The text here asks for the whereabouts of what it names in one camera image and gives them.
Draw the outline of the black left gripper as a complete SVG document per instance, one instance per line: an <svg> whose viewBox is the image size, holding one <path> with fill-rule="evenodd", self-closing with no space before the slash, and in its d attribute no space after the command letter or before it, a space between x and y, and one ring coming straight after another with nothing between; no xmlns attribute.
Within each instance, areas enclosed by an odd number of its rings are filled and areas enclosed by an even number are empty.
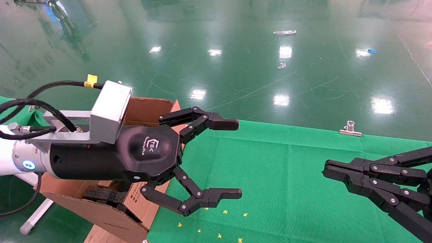
<svg viewBox="0 0 432 243"><path fill-rule="evenodd" d="M67 180L148 182L141 188L145 199L185 217L200 208L216 208L222 199L242 197L241 189L202 190L178 167L181 143L187 144L206 129L236 131L239 120L191 107L160 116L159 124L125 126L114 144L53 143L49 152L53 176ZM179 134L170 128L183 124L187 126ZM156 184L162 185L174 176L190 194L185 201L156 190Z"/></svg>

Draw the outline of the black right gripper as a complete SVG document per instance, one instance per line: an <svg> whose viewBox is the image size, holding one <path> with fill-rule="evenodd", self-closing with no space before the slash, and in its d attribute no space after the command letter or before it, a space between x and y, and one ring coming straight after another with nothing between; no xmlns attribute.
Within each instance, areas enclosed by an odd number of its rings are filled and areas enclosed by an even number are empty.
<svg viewBox="0 0 432 243"><path fill-rule="evenodd" d="M423 243L430 243L432 169L426 173L415 167L430 164L431 158L432 148L426 147L378 160L327 160L324 176L343 182L350 193L367 197Z"/></svg>

